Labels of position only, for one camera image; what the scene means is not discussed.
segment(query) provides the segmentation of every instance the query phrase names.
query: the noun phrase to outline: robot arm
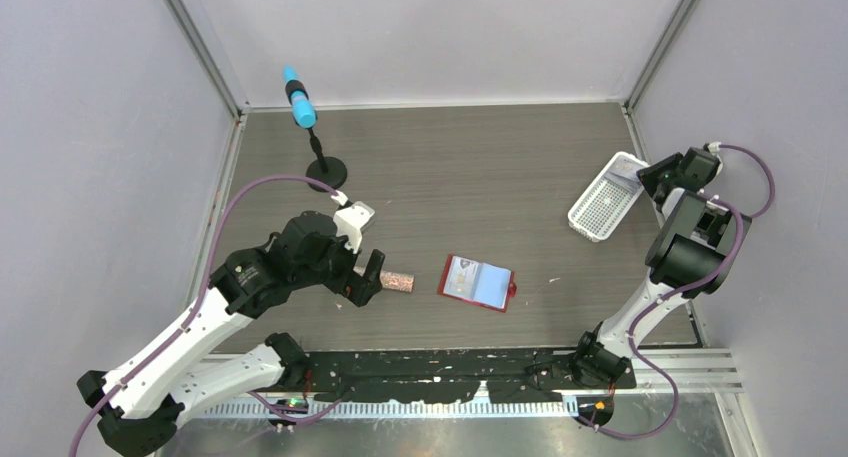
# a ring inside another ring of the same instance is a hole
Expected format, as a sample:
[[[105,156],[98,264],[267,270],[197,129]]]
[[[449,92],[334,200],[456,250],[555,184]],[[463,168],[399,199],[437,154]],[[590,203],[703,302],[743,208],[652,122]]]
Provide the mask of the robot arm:
[[[201,308],[188,328],[183,322],[198,300],[138,354],[110,372],[89,371],[77,382],[94,406],[131,369],[166,339],[180,337],[123,386],[100,411],[98,428],[106,443],[125,457],[145,456],[165,444],[176,430],[205,409],[246,391],[300,379],[303,352],[287,334],[273,335],[251,352],[212,369],[189,371],[229,336],[271,307],[284,304],[295,290],[323,284],[361,307],[382,290],[385,255],[374,250],[363,275],[353,271],[362,235],[374,211],[349,203],[331,218],[307,211],[291,219],[266,247],[230,254],[210,278]]]
[[[614,384],[631,368],[631,340],[638,347],[671,311],[701,292],[713,293],[724,282],[729,266],[709,283],[654,307],[631,335],[632,324],[661,296],[710,275],[730,252],[738,231],[731,212],[700,194],[720,166],[717,156],[691,148],[685,156],[675,154],[639,172],[666,221],[645,258],[645,280],[621,310],[581,337],[569,364],[577,383],[592,388]],[[743,238],[750,224],[751,218],[743,216]]]

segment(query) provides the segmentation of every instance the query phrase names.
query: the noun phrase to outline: red phone case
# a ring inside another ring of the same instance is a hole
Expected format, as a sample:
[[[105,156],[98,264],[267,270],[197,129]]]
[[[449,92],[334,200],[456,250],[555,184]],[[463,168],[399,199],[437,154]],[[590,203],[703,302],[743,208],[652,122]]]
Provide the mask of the red phone case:
[[[466,304],[476,305],[478,307],[485,307],[487,309],[496,310],[498,312],[506,312],[507,307],[509,307],[509,301],[515,297],[515,291],[518,290],[518,287],[515,285],[515,272],[510,271],[509,274],[509,287],[506,290],[506,300],[504,301],[504,308],[499,309],[497,307],[492,307],[491,305],[481,304],[480,302],[474,302],[473,300],[463,299],[462,297],[457,297],[455,295],[450,295],[445,293],[445,285],[448,281],[448,272],[450,272],[450,264],[453,261],[453,258],[456,257],[454,254],[448,254],[448,260],[445,262],[445,270],[442,272],[442,280],[439,282],[439,288],[437,293],[439,295],[444,295],[445,297],[450,297],[451,299],[456,299],[460,302],[465,302]]]

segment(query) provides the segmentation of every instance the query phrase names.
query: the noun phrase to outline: gray wall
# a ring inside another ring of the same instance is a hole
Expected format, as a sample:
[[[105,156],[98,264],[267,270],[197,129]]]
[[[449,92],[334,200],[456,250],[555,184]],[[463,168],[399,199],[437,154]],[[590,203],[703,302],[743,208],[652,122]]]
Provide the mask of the gray wall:
[[[0,453],[64,455],[179,311],[232,120],[162,0],[0,0],[0,62]]]
[[[733,350],[771,455],[844,455],[848,0],[701,0],[637,109],[650,157],[721,140],[777,180],[721,292],[699,298]],[[765,180],[728,155],[711,191],[753,212]]]
[[[677,2],[200,0],[262,107],[288,106],[283,64],[319,105],[620,100]]]

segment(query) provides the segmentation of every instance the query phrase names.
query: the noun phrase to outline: blue object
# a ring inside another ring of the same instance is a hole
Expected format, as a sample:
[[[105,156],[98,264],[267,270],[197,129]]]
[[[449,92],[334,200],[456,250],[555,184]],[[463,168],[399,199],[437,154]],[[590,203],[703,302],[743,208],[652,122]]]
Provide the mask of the blue object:
[[[288,65],[283,67],[283,80],[287,84],[292,80],[298,80],[297,72]],[[297,125],[304,129],[312,128],[315,125],[315,121],[318,120],[318,116],[315,115],[315,107],[312,107],[312,103],[309,102],[306,94],[296,90],[292,92],[290,100],[292,103],[292,115]]]

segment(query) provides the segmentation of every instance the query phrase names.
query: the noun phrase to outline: gray wood grain surface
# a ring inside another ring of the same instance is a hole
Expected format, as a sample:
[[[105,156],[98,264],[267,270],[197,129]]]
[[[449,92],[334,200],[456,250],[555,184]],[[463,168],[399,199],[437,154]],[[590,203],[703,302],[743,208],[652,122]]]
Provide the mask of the gray wood grain surface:
[[[646,272],[659,230],[647,198],[602,243],[566,218],[612,155],[633,151],[615,104],[323,111],[315,129],[326,155],[348,166],[342,190],[377,211],[361,264],[378,248],[386,270],[415,274],[415,291],[383,291],[356,308],[323,287],[306,289],[220,352],[244,352],[272,332],[291,333],[307,350],[574,345]],[[302,174],[314,159],[287,113],[250,115],[243,138],[232,192],[267,174]],[[332,214],[334,206],[300,183],[255,189],[225,226],[216,262],[304,210]],[[506,313],[436,294],[449,253],[515,271]],[[678,309],[645,342],[693,341]]]

